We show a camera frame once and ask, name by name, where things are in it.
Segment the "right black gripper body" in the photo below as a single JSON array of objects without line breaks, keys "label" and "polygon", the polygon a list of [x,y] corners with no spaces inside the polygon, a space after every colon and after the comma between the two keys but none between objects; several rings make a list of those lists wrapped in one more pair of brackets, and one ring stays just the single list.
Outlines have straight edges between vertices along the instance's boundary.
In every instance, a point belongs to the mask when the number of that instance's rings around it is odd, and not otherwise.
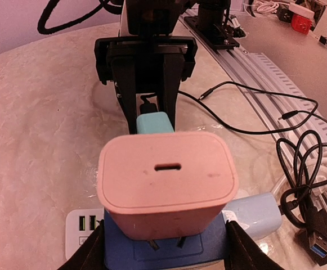
[{"label": "right black gripper body", "polygon": [[180,80],[191,77],[195,67],[195,55],[198,46],[193,37],[160,36],[151,40],[142,40],[137,36],[100,38],[95,41],[94,54],[99,81],[106,85],[113,80],[111,63],[116,57],[131,57],[138,65],[140,75],[156,73],[164,55],[183,56],[183,68]]}]

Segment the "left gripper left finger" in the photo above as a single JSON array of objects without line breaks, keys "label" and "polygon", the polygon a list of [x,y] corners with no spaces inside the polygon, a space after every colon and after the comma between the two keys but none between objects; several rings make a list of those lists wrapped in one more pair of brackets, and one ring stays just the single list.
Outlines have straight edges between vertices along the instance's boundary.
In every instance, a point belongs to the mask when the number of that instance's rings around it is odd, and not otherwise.
[{"label": "left gripper left finger", "polygon": [[104,223],[100,222],[83,245],[58,270],[103,270],[106,269],[104,256],[105,229]]}]

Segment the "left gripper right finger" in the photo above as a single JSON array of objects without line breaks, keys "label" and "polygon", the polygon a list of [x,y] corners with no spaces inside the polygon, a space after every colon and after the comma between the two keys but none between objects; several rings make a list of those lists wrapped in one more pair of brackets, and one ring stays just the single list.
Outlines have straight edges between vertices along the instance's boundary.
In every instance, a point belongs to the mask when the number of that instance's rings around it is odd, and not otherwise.
[{"label": "left gripper right finger", "polygon": [[283,269],[258,247],[238,222],[227,221],[226,232],[230,251],[225,259],[225,269]]}]

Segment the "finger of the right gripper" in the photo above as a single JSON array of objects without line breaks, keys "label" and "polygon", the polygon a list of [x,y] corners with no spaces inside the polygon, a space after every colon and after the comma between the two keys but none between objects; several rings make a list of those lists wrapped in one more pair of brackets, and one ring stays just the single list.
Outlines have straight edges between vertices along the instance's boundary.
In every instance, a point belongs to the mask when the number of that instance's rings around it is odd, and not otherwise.
[{"label": "finger of the right gripper", "polygon": [[176,101],[185,59],[182,54],[163,56],[162,82],[159,88],[159,111],[165,112],[175,128]]},{"label": "finger of the right gripper", "polygon": [[136,75],[132,57],[117,56],[111,60],[111,70],[118,102],[126,118],[130,134],[136,134]]}]

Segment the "dark blue cube socket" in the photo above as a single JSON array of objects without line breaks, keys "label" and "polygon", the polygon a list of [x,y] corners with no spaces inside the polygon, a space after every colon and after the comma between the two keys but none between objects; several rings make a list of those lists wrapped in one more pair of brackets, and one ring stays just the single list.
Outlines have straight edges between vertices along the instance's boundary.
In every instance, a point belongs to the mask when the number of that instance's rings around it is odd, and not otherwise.
[{"label": "dark blue cube socket", "polygon": [[184,240],[156,240],[155,250],[147,241],[128,238],[104,212],[105,250],[107,269],[192,269],[224,260],[229,255],[225,216],[221,213],[198,235]]}]

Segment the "white power strip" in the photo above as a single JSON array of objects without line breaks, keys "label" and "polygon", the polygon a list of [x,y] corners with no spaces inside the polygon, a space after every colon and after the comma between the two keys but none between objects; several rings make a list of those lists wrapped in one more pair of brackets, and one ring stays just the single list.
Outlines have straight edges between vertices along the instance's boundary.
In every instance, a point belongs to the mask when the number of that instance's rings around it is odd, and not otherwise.
[{"label": "white power strip", "polygon": [[104,209],[75,209],[65,220],[65,258],[70,259],[104,218]]}]

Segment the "light blue plug adapter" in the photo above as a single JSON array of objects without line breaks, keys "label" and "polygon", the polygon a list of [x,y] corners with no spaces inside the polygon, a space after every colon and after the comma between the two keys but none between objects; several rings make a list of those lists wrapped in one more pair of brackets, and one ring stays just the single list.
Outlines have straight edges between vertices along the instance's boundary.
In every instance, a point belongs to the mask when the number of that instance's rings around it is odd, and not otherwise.
[{"label": "light blue plug adapter", "polygon": [[226,221],[236,221],[254,240],[267,237],[282,225],[279,207],[269,192],[230,201],[222,214]]}]

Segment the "teal plug adapter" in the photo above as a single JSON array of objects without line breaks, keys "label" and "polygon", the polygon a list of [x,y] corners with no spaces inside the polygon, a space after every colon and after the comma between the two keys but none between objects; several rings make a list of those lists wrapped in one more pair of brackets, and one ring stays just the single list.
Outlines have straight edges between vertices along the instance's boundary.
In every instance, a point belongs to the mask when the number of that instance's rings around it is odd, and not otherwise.
[{"label": "teal plug adapter", "polygon": [[151,112],[137,117],[138,134],[173,133],[174,128],[165,112]]}]

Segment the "pink plug adapter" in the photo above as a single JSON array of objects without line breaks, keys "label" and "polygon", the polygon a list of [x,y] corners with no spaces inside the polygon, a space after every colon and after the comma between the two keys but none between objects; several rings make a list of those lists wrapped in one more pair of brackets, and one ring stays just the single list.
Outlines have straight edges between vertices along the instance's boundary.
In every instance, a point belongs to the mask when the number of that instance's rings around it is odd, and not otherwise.
[{"label": "pink plug adapter", "polygon": [[98,160],[99,201],[133,240],[203,232],[238,187],[227,144],[209,132],[120,136]]}]

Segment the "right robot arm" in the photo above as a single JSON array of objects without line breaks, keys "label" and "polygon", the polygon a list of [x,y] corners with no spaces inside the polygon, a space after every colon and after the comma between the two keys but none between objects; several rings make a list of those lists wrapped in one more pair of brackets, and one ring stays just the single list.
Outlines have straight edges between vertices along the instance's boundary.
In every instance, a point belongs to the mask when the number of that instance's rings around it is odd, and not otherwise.
[{"label": "right robot arm", "polygon": [[193,37],[175,37],[179,17],[198,5],[198,29],[226,26],[230,1],[100,1],[99,10],[120,16],[117,37],[95,42],[101,83],[115,85],[117,100],[131,134],[137,133],[136,97],[152,94],[156,108],[175,122],[181,82],[192,75],[198,49]]}]

